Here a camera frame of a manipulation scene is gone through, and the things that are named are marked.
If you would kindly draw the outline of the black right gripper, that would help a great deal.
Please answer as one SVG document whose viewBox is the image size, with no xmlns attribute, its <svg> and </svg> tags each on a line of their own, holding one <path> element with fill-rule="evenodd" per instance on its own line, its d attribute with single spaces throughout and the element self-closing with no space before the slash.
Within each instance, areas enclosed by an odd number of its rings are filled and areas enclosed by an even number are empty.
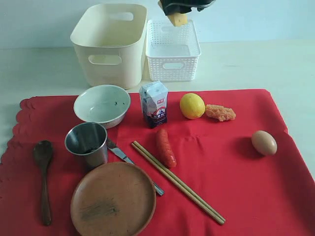
<svg viewBox="0 0 315 236">
<path fill-rule="evenodd" d="M 162 9 L 166 16 L 174 13 L 186 14 L 191 12 L 192 8 L 202 11 L 209 7 L 216 0 L 163 0 Z"/>
</svg>

